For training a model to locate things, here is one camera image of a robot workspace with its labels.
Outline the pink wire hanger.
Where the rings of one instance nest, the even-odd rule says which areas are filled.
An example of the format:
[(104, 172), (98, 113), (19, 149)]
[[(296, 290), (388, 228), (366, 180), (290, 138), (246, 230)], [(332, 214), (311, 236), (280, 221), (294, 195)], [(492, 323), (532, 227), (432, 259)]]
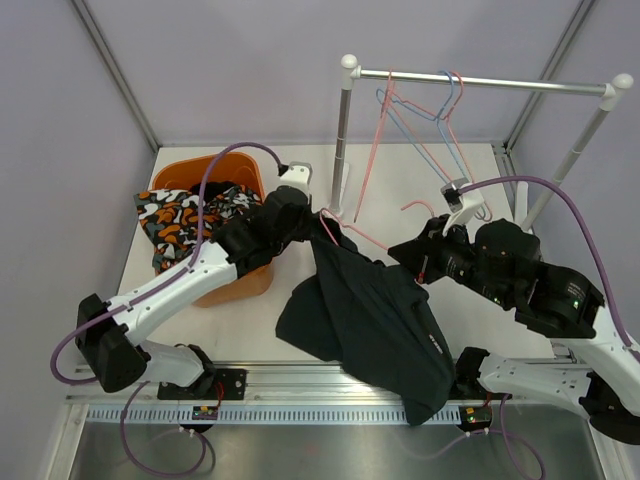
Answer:
[(373, 170), (373, 166), (374, 166), (377, 150), (378, 150), (380, 141), (382, 139), (382, 136), (383, 136), (383, 133), (384, 133), (384, 130), (385, 130), (385, 124), (386, 124), (386, 120), (387, 120), (388, 109), (389, 109), (389, 105), (391, 103), (392, 94), (394, 93), (394, 87), (395, 87), (395, 81), (392, 79), (392, 73), (389, 73), (388, 77), (387, 77), (385, 89), (383, 90), (383, 97), (382, 97), (382, 102), (381, 102), (381, 107), (380, 107), (379, 119), (378, 119), (378, 122), (376, 124), (375, 135), (374, 135), (373, 143), (372, 143), (370, 151), (369, 151), (367, 165), (366, 165), (363, 181), (362, 181), (360, 192), (359, 192), (359, 196), (358, 196), (358, 200), (357, 200), (357, 204), (356, 204), (356, 209), (355, 209), (354, 216), (353, 216), (353, 221), (354, 222), (356, 222), (358, 220), (358, 218), (359, 218), (360, 211), (361, 211), (361, 208), (362, 208), (362, 204), (363, 204), (363, 201), (364, 201), (364, 198), (365, 198), (365, 195), (366, 195), (366, 190), (367, 190), (367, 187), (368, 187), (368, 184), (369, 184), (369, 180), (370, 180), (370, 177), (371, 177), (371, 173), (372, 173), (372, 170)]

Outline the dark navy shorts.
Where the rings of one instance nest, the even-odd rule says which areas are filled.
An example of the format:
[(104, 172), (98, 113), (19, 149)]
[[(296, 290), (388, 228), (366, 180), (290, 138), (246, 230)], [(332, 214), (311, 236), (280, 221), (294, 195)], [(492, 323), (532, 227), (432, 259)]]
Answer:
[(407, 423), (425, 423), (455, 377), (428, 293), (403, 267), (362, 255), (333, 219), (312, 222), (310, 244), (316, 272), (293, 289), (277, 338), (398, 395)]

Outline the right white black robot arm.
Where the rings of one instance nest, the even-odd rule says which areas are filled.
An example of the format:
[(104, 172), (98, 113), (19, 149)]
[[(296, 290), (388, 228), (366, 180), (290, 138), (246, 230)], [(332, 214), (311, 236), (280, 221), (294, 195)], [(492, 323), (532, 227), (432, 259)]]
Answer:
[(388, 254), (431, 284), (448, 277), (505, 311), (528, 330), (568, 348), (588, 372), (561, 370), (467, 347), (453, 372), (454, 388), (544, 402), (568, 410), (601, 434), (639, 442), (639, 363), (625, 345), (603, 294), (582, 274), (545, 263), (540, 241), (500, 219), (470, 236), (463, 225), (430, 219), (414, 239)]

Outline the black shorts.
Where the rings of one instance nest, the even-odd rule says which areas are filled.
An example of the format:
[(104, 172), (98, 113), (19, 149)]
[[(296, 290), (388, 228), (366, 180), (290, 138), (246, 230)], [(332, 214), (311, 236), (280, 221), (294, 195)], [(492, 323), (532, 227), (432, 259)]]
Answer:
[[(218, 195), (224, 194), (228, 190), (235, 188), (237, 185), (231, 181), (223, 181), (223, 182), (207, 182), (205, 184), (204, 193), (202, 194), (205, 203), (211, 202), (212, 199), (216, 198)], [(200, 183), (192, 185), (189, 188), (189, 192), (193, 195), (200, 196)]]

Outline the orange grey camouflage shorts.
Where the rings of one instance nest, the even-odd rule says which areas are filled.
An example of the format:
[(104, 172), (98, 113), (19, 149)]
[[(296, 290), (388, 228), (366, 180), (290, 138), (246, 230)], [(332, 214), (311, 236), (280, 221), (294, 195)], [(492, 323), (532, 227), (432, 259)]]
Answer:
[[(246, 185), (232, 188), (203, 204), (204, 239), (225, 223), (262, 203)], [(158, 189), (137, 194), (134, 203), (139, 224), (154, 247), (151, 265), (160, 274), (189, 256), (198, 235), (199, 196), (189, 189)]]

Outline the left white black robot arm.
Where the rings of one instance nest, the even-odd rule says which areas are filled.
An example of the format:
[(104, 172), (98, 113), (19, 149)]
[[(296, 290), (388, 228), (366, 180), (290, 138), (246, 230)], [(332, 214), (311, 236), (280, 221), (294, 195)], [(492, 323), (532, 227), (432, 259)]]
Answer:
[(263, 204), (227, 222), (147, 284), (108, 301), (85, 298), (79, 305), (76, 346), (103, 391), (155, 382), (189, 399), (208, 396), (216, 369), (202, 349), (152, 342), (150, 335), (205, 294), (270, 264), (291, 242), (308, 240), (313, 218), (307, 188), (281, 185)]

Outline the blue wire hanger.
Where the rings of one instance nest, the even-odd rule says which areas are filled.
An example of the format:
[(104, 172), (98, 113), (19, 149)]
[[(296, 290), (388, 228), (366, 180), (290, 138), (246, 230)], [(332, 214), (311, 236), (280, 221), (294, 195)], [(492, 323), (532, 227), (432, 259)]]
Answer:
[[(382, 88), (378, 88), (378, 89), (377, 89), (377, 91), (376, 91), (376, 99), (377, 99), (377, 101), (379, 102), (380, 106), (381, 106), (381, 102), (382, 102), (383, 90), (384, 90), (384, 89), (382, 89)], [(400, 94), (399, 90), (396, 88), (396, 86), (394, 87), (394, 93), (397, 93), (397, 94), (399, 94), (400, 96), (402, 96), (402, 95)], [(445, 99), (446, 99), (446, 97), (448, 96), (448, 93), (449, 93), (449, 85), (448, 85), (448, 91), (447, 91), (447, 93), (445, 94), (445, 98), (444, 98), (444, 100), (445, 100)], [(438, 106), (434, 111), (431, 111), (431, 112), (435, 112), (435, 111), (436, 111), (436, 110), (441, 106), (441, 104), (440, 104), (440, 105), (439, 105), (439, 106)], [(439, 161), (439, 162), (444, 166), (444, 168), (447, 170), (448, 174), (452, 177), (452, 180), (454, 179), (454, 173), (457, 173), (459, 177), (463, 177), (463, 176), (462, 176), (462, 174), (458, 171), (458, 169), (457, 169), (457, 167), (456, 167), (456, 165), (455, 165), (454, 161), (452, 160), (451, 156), (449, 155), (449, 152), (448, 152), (448, 150), (446, 149), (445, 145), (444, 145), (444, 144), (442, 143), (442, 141), (440, 140), (440, 138), (439, 138), (439, 134), (437, 133), (437, 131), (436, 131), (436, 129), (434, 128), (434, 126), (433, 126), (432, 124), (429, 124), (429, 123), (425, 122), (424, 120), (419, 119), (418, 117), (416, 117), (416, 116), (414, 116), (413, 114), (410, 114), (410, 113), (408, 113), (408, 112), (406, 112), (406, 111), (403, 111), (403, 112), (402, 112), (402, 115), (404, 116), (404, 118), (405, 118), (405, 119), (407, 119), (407, 120), (410, 122), (410, 124), (411, 124), (412, 128), (413, 128), (413, 129), (415, 129), (415, 130), (417, 131), (417, 133), (420, 135), (420, 138), (421, 138), (421, 139), (426, 143), (426, 146), (427, 146), (427, 148), (429, 149), (429, 151), (430, 151), (430, 152), (431, 152), (431, 153), (436, 157), (436, 159), (437, 159), (437, 160), (438, 160), (438, 161)], [(388, 116), (388, 115), (387, 115), (387, 120), (386, 120), (386, 121), (390, 121), (390, 122), (393, 124), (392, 120), (389, 118), (389, 116)], [(439, 141), (439, 142), (444, 146), (444, 148), (446, 149), (447, 154), (448, 154), (448, 156), (449, 156), (449, 158), (450, 158), (450, 162), (449, 162), (449, 163), (446, 163), (442, 158), (440, 158), (439, 156), (437, 156), (435, 153), (433, 153), (433, 152), (431, 151), (430, 147), (428, 146), (428, 140), (427, 140), (427, 137), (428, 137), (430, 134), (434, 134), (434, 135), (435, 135), (435, 139), (436, 139), (436, 140), (438, 140), (438, 141)], [(403, 136), (402, 134), (401, 134), (401, 136), (402, 136), (402, 137), (403, 137), (403, 139), (404, 139), (404, 140), (409, 144), (409, 142), (404, 138), (404, 136)]]

